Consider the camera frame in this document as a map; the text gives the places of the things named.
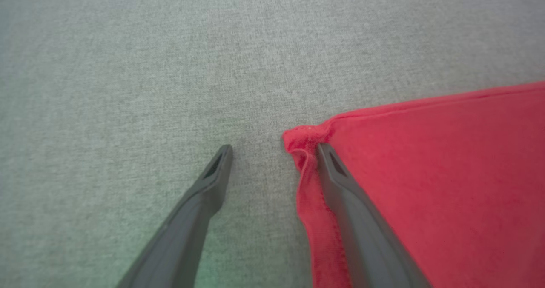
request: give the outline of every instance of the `red fabric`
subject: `red fabric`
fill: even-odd
[[[347,112],[283,135],[315,288],[349,287],[330,143],[436,288],[545,287],[545,82]]]

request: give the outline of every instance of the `red towel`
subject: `red towel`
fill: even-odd
[[[347,112],[283,135],[315,288],[349,287],[330,143],[436,288],[545,287],[545,82]]]

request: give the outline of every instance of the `table surface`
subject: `table surface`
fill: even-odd
[[[0,0],[0,286],[115,286],[230,143],[196,287],[311,287],[282,132],[543,80],[544,31],[544,0]]]

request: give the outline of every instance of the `red cloth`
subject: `red cloth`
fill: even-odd
[[[545,287],[545,82],[347,112],[283,135],[315,288],[349,287],[330,143],[436,288]]]

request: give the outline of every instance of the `woven fabric background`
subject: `woven fabric background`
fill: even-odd
[[[0,0],[0,286],[113,287],[224,143],[197,287],[310,287],[282,131],[545,79],[544,0]]]

